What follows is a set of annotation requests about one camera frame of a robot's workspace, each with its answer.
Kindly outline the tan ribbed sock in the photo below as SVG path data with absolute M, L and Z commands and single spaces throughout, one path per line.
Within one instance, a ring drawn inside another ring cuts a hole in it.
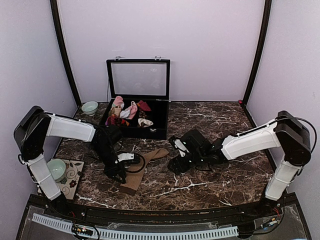
M 141 185 L 141 182 L 142 182 L 142 179 L 144 176 L 144 172 L 145 172 L 145 168 L 148 165 L 148 163 L 151 160 L 163 158 L 163 157 L 167 156 L 168 154 L 169 154 L 169 151 L 166 150 L 165 148 L 158 148 L 158 149 L 149 151 L 147 153 L 144 153 L 142 155 L 142 157 L 145 160 L 145 165 L 143 166 L 144 162 L 142 161 L 142 163 L 138 163 L 136 166 L 132 165 L 129 168 L 129 171 L 133 171 L 133 172 L 138 171 L 138 172 L 137 173 L 131 173 L 131 172 L 127 173 L 126 178 L 125 178 L 126 183 L 120 184 L 119 192 L 134 196 Z

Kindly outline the cream brown block sock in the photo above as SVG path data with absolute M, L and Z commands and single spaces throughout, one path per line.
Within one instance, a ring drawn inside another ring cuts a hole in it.
M 138 119 L 138 127 L 139 128 L 147 128 L 152 126 L 154 123 L 151 120 L 145 119 L 145 118 L 139 118 Z

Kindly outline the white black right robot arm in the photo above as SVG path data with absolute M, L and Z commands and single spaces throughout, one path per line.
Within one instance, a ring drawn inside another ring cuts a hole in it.
M 197 129 L 181 137 L 172 136 L 170 144 L 179 154 L 168 162 L 168 169 L 176 175 L 203 165 L 214 166 L 260 151 L 280 149 L 282 158 L 265 187 L 264 199 L 255 205 L 255 213 L 266 217 L 275 208 L 286 188 L 311 160 L 317 141 L 311 141 L 306 119 L 278 112 L 267 123 L 241 133 L 208 140 Z

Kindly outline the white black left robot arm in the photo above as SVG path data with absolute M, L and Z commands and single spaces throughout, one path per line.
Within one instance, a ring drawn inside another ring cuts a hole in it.
M 61 198 L 62 191 L 51 174 L 44 156 L 47 137 L 59 137 L 91 143 L 106 175 L 118 182 L 125 180 L 125 170 L 114 145 L 122 134 L 117 126 L 98 125 L 80 119 L 56 115 L 33 106 L 13 131 L 13 138 L 20 150 L 19 161 L 26 165 L 30 176 L 47 199 L 53 201 L 51 210 L 60 218 L 67 218 L 70 206 Z

